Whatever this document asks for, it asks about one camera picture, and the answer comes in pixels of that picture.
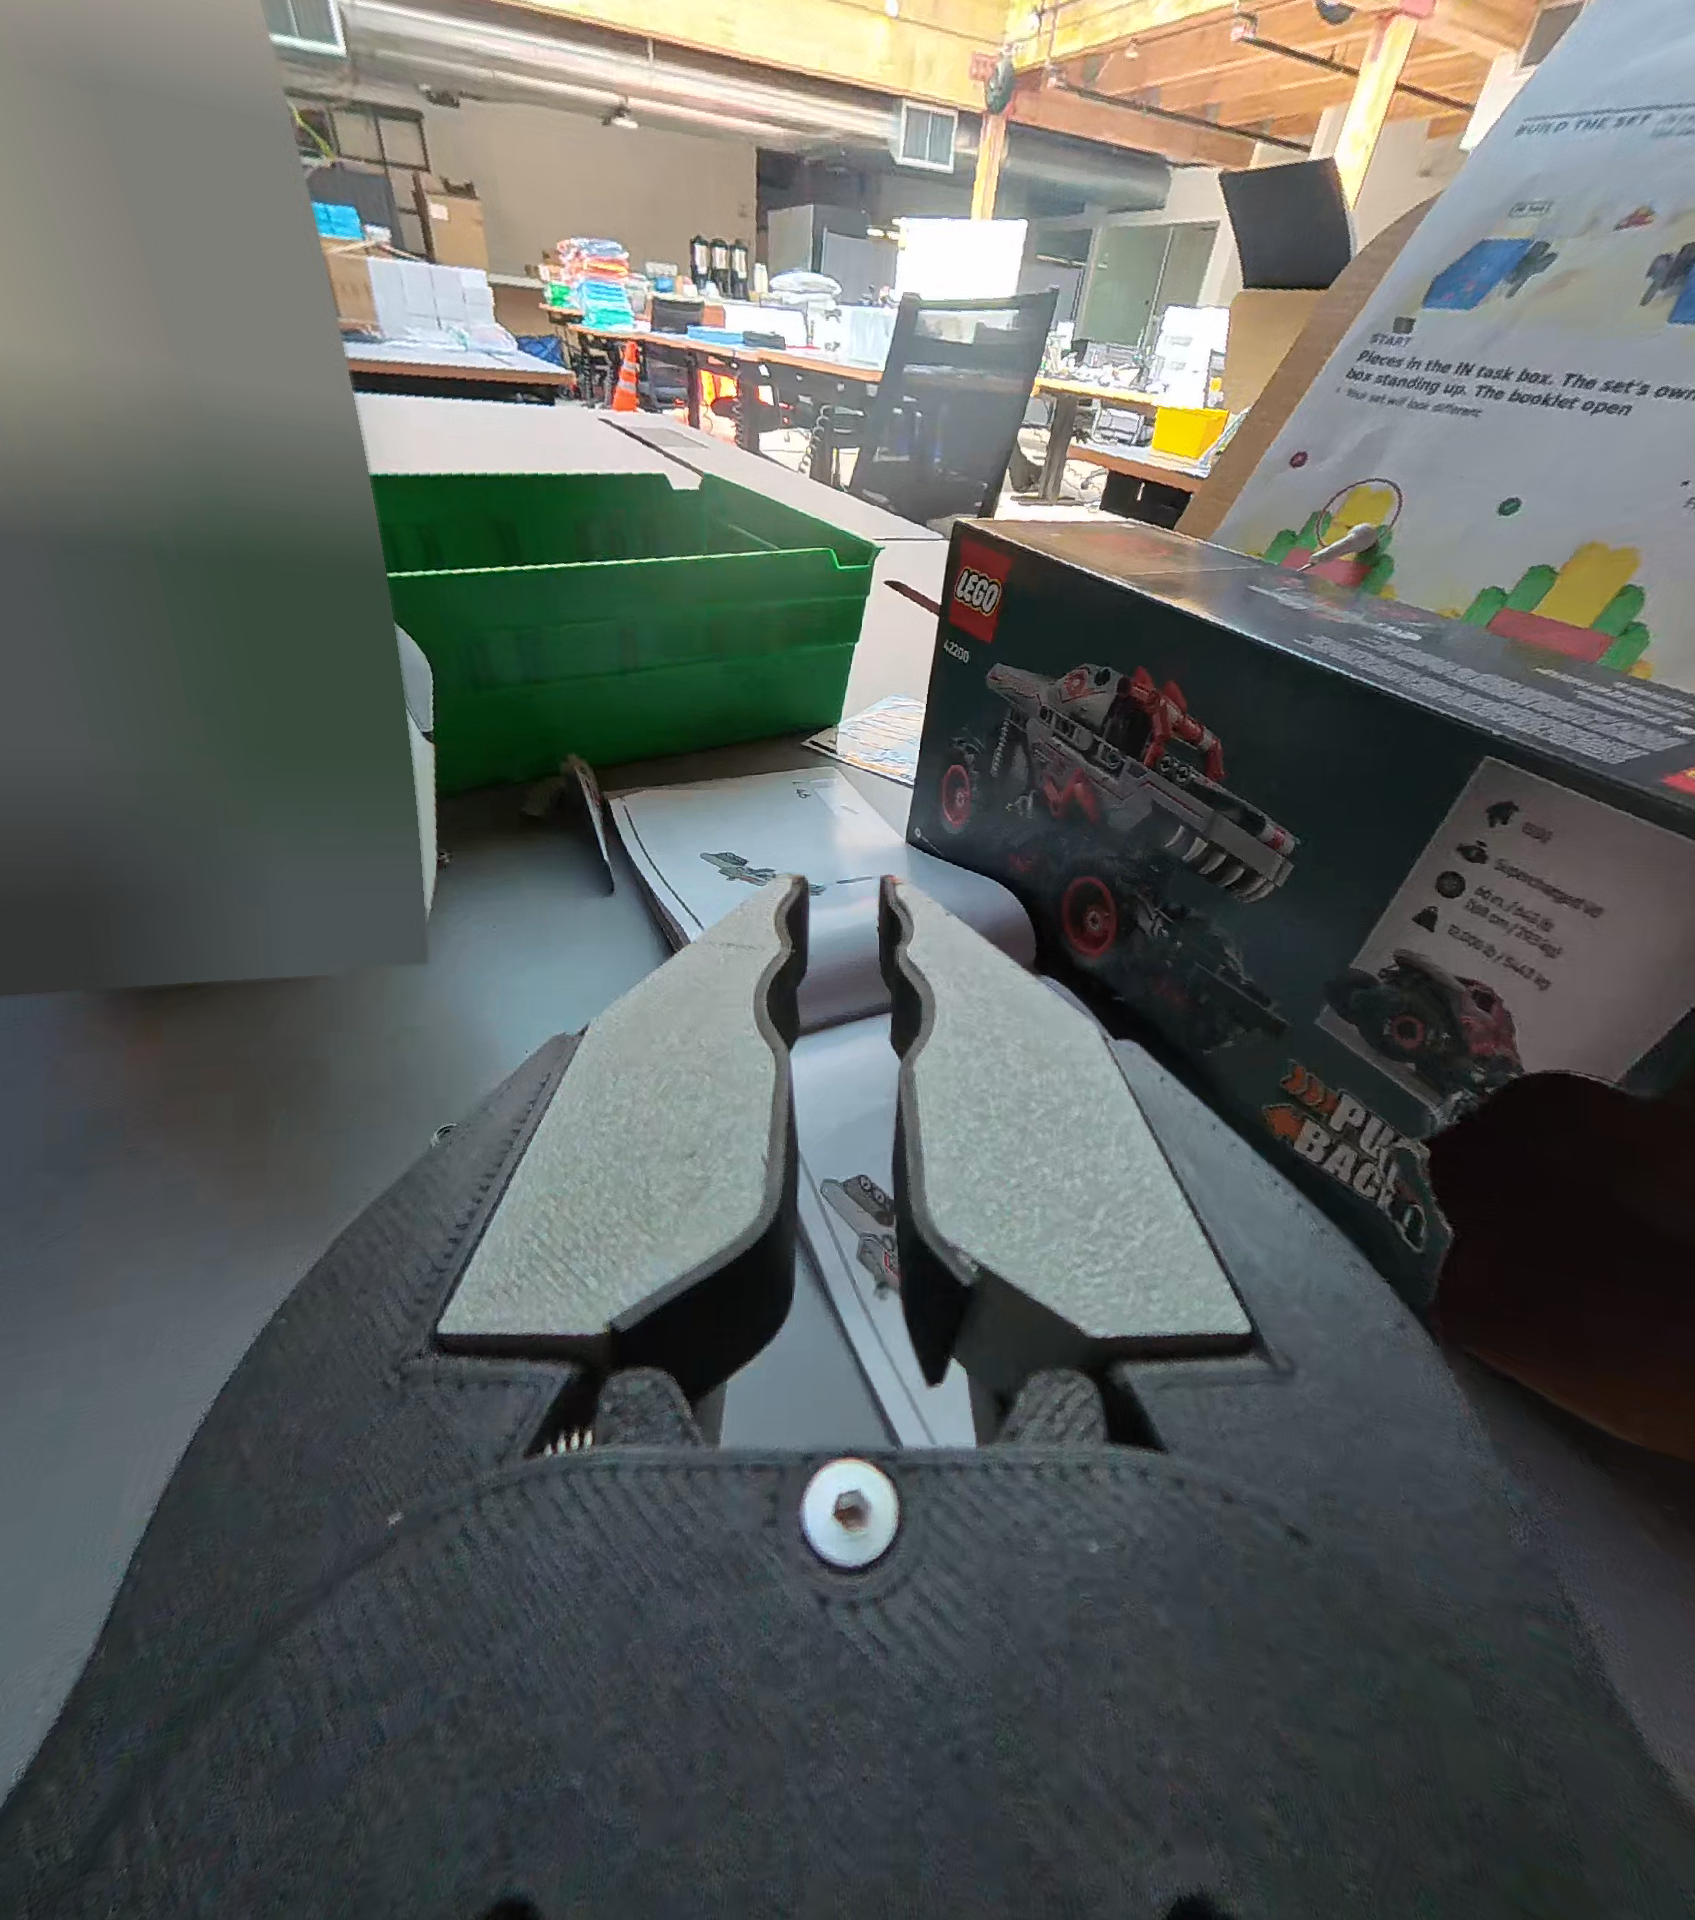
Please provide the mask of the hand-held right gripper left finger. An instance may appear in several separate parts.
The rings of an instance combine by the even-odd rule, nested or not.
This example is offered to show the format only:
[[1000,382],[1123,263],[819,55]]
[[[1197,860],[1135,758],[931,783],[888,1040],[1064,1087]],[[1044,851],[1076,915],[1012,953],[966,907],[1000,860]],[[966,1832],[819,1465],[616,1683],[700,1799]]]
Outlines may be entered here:
[[437,1346],[661,1368],[713,1400],[800,1276],[804,879],[774,879],[578,1039],[437,1307]]

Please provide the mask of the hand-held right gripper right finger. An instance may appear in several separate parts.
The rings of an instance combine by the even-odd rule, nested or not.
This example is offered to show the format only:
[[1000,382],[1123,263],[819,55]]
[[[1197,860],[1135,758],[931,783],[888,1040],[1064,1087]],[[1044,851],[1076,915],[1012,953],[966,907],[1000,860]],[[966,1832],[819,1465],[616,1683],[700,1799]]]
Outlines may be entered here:
[[1249,1307],[1108,1039],[907,879],[875,894],[898,1050],[898,1296],[924,1380],[1218,1363]]

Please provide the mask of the lego instruction booklet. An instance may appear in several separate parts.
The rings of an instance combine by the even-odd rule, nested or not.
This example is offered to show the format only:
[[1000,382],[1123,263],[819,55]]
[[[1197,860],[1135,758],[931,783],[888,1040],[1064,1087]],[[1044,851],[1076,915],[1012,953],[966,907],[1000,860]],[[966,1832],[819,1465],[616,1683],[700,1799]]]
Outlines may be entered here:
[[970,1380],[960,1363],[941,1380],[924,1380],[898,1296],[898,1050],[875,967],[875,882],[911,879],[1023,967],[1038,965],[1029,913],[1000,879],[911,851],[838,766],[616,800],[599,800],[595,771],[556,771],[525,790],[525,820],[595,829],[608,871],[622,851],[669,953],[780,879],[811,882],[804,1039],[793,1050],[804,1267],[844,1332],[885,1436],[898,1447],[970,1447]]

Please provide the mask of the lego sticker sheet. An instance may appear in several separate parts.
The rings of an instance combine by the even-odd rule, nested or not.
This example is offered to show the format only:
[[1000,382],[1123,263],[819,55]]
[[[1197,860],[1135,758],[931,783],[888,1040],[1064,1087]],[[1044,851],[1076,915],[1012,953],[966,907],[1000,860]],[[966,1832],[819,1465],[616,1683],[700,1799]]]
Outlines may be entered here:
[[916,783],[916,745],[924,745],[924,701],[875,701],[804,737],[804,751],[888,783]]

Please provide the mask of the dark lego set box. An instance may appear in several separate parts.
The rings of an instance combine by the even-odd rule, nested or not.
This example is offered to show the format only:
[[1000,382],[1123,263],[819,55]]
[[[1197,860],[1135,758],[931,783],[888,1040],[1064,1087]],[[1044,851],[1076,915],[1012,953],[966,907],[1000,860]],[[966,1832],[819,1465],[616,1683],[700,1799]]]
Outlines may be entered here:
[[1485,1368],[1695,1465],[1695,701],[1153,526],[960,526],[911,842]]

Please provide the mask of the green plastic bin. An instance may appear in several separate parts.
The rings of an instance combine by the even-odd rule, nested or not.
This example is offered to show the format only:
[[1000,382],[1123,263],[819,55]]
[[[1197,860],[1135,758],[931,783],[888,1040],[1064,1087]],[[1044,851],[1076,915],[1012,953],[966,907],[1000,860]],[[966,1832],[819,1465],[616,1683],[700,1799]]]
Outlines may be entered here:
[[380,474],[372,511],[445,800],[844,711],[875,542],[734,477]]

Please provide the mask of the black chair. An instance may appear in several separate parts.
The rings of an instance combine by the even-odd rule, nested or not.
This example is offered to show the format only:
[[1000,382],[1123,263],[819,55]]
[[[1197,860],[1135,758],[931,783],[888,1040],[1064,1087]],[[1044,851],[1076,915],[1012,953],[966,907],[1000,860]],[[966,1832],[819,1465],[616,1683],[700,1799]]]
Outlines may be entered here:
[[1059,290],[898,302],[872,405],[848,409],[848,501],[940,526],[990,516],[1044,373]]

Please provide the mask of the long wooden work table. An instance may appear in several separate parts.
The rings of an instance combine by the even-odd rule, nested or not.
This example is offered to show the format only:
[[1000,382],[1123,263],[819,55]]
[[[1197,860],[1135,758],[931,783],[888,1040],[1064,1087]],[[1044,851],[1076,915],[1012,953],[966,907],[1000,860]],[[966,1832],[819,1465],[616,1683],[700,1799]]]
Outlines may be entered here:
[[[608,346],[608,337],[611,337],[611,346],[638,337],[646,373],[687,366],[687,387],[691,387],[687,419],[691,419],[691,427],[713,409],[702,391],[700,391],[700,382],[702,382],[702,373],[741,382],[741,409],[734,409],[734,427],[741,427],[741,446],[745,446],[745,449],[757,449],[757,419],[780,409],[774,382],[793,387],[793,391],[804,391],[811,405],[875,400],[875,366],[838,366],[838,358],[823,358],[823,355],[734,346],[734,337],[700,337],[700,330],[599,330],[599,346]],[[1091,382],[1059,382],[1059,373],[1044,373],[1044,382],[1029,382],[1029,400],[1050,405],[1050,437],[1044,437],[1044,463],[1029,463],[1023,446],[1012,437],[1004,477],[1012,477],[1012,494],[1023,494],[1023,501],[1059,501],[1071,461],[1076,461],[1076,463],[1123,474],[1123,477],[1135,477],[1135,487],[1197,494],[1203,474],[1221,461],[1221,446],[1227,446],[1237,427],[1242,427],[1242,409],[1227,409],[1227,435],[1218,437],[1218,449],[1197,461],[1197,463],[1182,463],[1182,461],[1153,449],[1153,419],[1160,419],[1160,405],[1173,405],[1173,400],[1160,400],[1160,391],[1091,387]],[[1114,446],[1114,437],[1076,437],[1076,419],[1085,419],[1085,409],[1130,409],[1130,419],[1135,419],[1135,437],[1130,437],[1130,446]]]

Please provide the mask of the brown cardboard board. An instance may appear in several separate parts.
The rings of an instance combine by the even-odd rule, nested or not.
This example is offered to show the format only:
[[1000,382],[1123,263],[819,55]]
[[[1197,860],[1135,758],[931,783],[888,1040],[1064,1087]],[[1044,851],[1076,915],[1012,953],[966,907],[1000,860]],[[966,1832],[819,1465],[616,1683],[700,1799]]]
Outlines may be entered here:
[[1178,516],[1182,538],[1218,538],[1221,534],[1227,508],[1242,501],[1242,487],[1259,477],[1268,446],[1281,437],[1281,427],[1302,405],[1302,391],[1314,387],[1314,373],[1340,355],[1351,323],[1366,316],[1370,290],[1382,284],[1382,273],[1397,263],[1407,236],[1432,220],[1432,208],[1435,202],[1424,202],[1402,220],[1388,220],[1340,263],[1340,278],[1332,290],[1314,290],[1309,316],[1298,323],[1298,346],[1268,373],[1264,400],[1242,409],[1227,449],[1207,463],[1207,477],[1197,487],[1192,511]]

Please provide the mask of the stack of colourful packets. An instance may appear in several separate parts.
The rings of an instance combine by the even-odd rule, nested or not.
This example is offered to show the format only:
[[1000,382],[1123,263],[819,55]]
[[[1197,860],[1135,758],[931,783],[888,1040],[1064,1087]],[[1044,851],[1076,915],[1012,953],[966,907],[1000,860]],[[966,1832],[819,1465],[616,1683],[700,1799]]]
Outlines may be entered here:
[[616,240],[556,240],[545,261],[545,312],[572,323],[633,330],[633,263]]

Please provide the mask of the stack of white boxes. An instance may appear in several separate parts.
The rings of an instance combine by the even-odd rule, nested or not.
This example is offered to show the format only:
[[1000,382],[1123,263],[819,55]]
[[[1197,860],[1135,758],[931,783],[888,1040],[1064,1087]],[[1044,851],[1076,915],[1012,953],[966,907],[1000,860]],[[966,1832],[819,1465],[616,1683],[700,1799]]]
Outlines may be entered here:
[[492,346],[506,337],[492,278],[479,263],[365,261],[372,323],[405,346]]

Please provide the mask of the black square panel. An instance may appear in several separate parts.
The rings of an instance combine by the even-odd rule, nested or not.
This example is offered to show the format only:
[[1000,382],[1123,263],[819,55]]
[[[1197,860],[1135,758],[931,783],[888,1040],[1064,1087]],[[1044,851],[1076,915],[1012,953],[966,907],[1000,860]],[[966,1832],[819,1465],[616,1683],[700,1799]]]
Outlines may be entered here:
[[1237,164],[1218,181],[1242,290],[1332,290],[1353,261],[1337,161]]

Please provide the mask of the white printed instruction poster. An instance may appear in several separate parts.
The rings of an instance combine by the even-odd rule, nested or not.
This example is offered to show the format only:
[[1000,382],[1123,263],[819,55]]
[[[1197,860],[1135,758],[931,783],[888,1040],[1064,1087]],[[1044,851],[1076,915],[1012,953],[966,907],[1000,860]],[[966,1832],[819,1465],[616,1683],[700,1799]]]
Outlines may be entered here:
[[1402,240],[1218,542],[1695,694],[1695,6],[1603,0]]

